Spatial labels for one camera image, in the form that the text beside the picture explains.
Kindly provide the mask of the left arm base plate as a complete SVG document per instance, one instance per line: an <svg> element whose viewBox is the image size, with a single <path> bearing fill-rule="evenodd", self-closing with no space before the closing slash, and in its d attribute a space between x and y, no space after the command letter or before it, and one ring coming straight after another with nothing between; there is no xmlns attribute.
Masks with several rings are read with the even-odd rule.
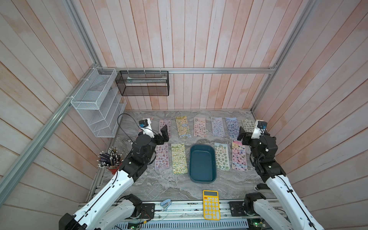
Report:
<svg viewBox="0 0 368 230"><path fill-rule="evenodd" d="M143 203L133 207L133 212L129 217L123 219L153 219L155 215L154 203Z"/></svg>

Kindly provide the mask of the pink colourful character sticker sheet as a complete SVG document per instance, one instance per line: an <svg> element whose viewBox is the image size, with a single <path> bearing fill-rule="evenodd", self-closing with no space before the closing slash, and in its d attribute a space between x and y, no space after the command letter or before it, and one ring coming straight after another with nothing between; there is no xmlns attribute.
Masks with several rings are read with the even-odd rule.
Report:
<svg viewBox="0 0 368 230"><path fill-rule="evenodd" d="M246 148L241 141L232 142L232 169L242 172L247 171Z"/></svg>

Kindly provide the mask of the pale green animal sticker sheet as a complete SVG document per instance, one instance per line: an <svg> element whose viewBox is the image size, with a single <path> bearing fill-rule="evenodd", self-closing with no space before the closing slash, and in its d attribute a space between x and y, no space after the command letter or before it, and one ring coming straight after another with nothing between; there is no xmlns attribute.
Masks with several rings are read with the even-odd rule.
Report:
<svg viewBox="0 0 368 230"><path fill-rule="evenodd" d="M230 170L228 144L214 143L217 168L223 171Z"/></svg>

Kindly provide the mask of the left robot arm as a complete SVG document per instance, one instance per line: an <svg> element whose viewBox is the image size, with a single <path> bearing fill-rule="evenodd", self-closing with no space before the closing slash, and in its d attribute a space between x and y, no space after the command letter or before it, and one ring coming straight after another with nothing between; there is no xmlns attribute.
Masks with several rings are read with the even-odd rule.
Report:
<svg viewBox="0 0 368 230"><path fill-rule="evenodd" d="M73 215L66 213L58 223L60 230L108 230L121 220L131 216L143 216L142 201L133 194L124 198L115 208L112 205L120 195L131 187L153 163L152 156L158 145L169 141L168 127L160 134L154 134L149 126L143 127L127 157L121 161L118 170L105 187L84 207Z"/></svg>

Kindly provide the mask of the blue penguin sticker sheet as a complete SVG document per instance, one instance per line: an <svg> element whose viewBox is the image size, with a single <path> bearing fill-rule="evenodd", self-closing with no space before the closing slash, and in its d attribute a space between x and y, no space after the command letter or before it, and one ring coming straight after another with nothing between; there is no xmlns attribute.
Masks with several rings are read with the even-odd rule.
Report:
<svg viewBox="0 0 368 230"><path fill-rule="evenodd" d="M229 137L231 140L237 140L239 135L239 124L236 117L226 117L226 124L228 128Z"/></svg>

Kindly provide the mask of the translucent bubble sticker sheet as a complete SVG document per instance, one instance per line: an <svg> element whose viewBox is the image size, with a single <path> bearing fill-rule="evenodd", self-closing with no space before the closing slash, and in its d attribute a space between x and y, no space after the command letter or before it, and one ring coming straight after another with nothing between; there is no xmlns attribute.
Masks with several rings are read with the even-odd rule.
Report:
<svg viewBox="0 0 368 230"><path fill-rule="evenodd" d="M221 117L212 117L212 134L215 137L225 138L225 131Z"/></svg>

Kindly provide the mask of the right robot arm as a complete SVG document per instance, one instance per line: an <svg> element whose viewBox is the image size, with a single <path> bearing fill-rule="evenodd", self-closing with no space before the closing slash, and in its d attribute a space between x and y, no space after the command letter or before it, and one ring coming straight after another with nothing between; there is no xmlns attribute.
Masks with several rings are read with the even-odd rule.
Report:
<svg viewBox="0 0 368 230"><path fill-rule="evenodd" d="M285 171L275 160L278 150L276 137L266 130L267 123L257 120L253 132L239 129L237 139L251 150L250 161L257 174L273 192L281 204L286 217L283 217L262 193L249 193L244 199L243 208L247 215L259 215L273 230L322 230L323 226L306 208L293 189Z"/></svg>

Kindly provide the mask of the teal storage tray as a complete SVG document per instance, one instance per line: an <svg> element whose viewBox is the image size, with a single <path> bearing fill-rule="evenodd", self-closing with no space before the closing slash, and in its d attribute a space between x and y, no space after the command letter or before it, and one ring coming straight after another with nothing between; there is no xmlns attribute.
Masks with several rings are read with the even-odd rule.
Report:
<svg viewBox="0 0 368 230"><path fill-rule="evenodd" d="M199 184L210 184L216 180L216 155L212 146L195 144L190 148L189 177Z"/></svg>

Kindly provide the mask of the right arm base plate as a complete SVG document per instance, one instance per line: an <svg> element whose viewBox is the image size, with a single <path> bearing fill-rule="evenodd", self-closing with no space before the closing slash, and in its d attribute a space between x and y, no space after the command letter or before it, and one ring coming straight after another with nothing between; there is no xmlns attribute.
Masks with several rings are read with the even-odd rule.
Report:
<svg viewBox="0 0 368 230"><path fill-rule="evenodd" d="M229 202L232 217L254 216L264 217L271 211L271 206L266 199L253 201L231 201Z"/></svg>

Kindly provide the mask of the yellow green animal sticker sheet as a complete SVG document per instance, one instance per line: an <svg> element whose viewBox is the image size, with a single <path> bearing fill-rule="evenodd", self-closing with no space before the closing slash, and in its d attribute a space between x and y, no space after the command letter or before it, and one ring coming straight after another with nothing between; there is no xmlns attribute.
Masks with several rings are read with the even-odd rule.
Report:
<svg viewBox="0 0 368 230"><path fill-rule="evenodd" d="M173 174L188 173L185 145L183 143L172 144L171 151Z"/></svg>

